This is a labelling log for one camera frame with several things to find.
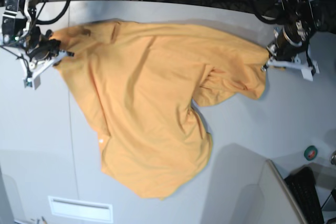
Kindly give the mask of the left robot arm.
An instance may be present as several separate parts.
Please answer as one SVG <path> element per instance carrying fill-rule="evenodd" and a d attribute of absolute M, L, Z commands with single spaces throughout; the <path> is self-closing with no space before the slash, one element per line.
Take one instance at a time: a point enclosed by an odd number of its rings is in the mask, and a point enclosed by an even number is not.
<path fill-rule="evenodd" d="M 274 29 L 274 39 L 266 49 L 268 61 L 261 67 L 307 70 L 311 74 L 318 72 L 318 67 L 309 55 L 310 39 L 322 25 L 322 11 L 319 0 L 280 0 L 284 17 L 276 24 L 282 27 Z"/>

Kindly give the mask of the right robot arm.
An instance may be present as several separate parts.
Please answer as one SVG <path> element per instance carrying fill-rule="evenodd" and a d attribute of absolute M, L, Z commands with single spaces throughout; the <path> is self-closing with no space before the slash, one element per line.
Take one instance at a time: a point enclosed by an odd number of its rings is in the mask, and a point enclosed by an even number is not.
<path fill-rule="evenodd" d="M 39 19 L 48 0 L 4 1 L 1 48 L 22 49 L 26 56 L 18 56 L 18 59 L 23 60 L 25 66 L 56 58 L 60 53 L 60 41 L 52 39 L 51 30 L 42 34 L 39 25 L 51 25 L 59 21 L 66 13 L 71 0 L 66 0 L 61 12 L 51 20 Z"/>

